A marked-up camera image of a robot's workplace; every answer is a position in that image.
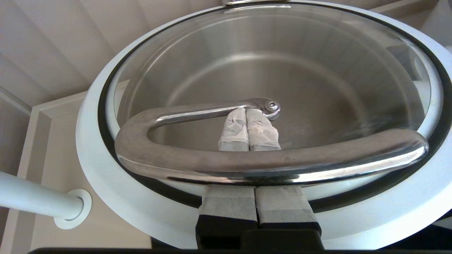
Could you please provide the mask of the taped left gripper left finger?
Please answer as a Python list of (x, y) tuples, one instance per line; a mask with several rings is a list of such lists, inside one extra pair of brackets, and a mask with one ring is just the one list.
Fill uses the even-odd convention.
[[(244, 108), (228, 114), (218, 148), (222, 152), (249, 151)], [(207, 186), (198, 211), (198, 247), (240, 247), (242, 234), (258, 227), (253, 187)]]

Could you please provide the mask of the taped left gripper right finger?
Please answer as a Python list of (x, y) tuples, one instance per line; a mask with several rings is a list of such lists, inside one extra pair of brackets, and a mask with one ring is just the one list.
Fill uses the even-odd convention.
[[(246, 111), (250, 151), (279, 151), (278, 131), (261, 110)], [(298, 186), (255, 188), (255, 201), (263, 229), (322, 230), (303, 190)]]

